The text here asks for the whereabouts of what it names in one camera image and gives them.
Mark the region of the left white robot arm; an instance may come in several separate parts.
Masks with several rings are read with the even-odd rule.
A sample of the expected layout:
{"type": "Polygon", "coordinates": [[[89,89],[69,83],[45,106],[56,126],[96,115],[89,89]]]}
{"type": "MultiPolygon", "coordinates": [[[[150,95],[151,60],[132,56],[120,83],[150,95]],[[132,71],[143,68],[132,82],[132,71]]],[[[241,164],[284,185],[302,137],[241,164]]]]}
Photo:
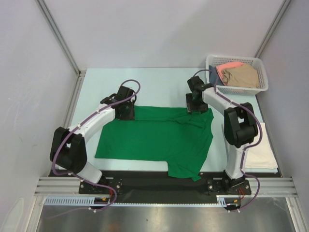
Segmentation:
{"type": "Polygon", "coordinates": [[[133,120],[135,101],[116,101],[108,99],[101,101],[98,108],[82,122],[69,128],[59,127],[54,132],[50,161],[53,172],[56,165],[90,182],[90,188],[96,193],[102,193],[107,182],[102,178],[102,172],[87,160],[86,144],[100,129],[108,123],[119,120],[133,120]]]}

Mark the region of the green t shirt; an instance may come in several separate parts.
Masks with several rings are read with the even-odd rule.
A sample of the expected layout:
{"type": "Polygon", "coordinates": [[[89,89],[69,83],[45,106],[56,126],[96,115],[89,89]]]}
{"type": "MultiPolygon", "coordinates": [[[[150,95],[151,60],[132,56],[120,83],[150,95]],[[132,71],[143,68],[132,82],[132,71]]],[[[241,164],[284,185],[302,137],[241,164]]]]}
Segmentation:
{"type": "Polygon", "coordinates": [[[201,179],[207,159],[214,119],[186,108],[136,106],[134,120],[115,119],[102,129],[95,158],[165,161],[168,175],[201,179]]]}

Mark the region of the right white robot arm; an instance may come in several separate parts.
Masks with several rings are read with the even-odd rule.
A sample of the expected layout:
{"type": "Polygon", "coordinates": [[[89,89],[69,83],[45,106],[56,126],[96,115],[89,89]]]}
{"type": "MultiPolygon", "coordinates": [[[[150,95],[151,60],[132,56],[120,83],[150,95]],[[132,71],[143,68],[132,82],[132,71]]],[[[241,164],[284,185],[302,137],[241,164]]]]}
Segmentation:
{"type": "Polygon", "coordinates": [[[228,179],[223,181],[223,189],[228,194],[234,194],[240,188],[237,179],[244,176],[246,149],[258,135],[259,120],[249,102],[236,103],[213,86],[201,85],[190,90],[191,92],[186,94],[188,113],[205,113],[211,106],[224,117],[224,137],[229,143],[229,152],[225,169],[228,179]]]}

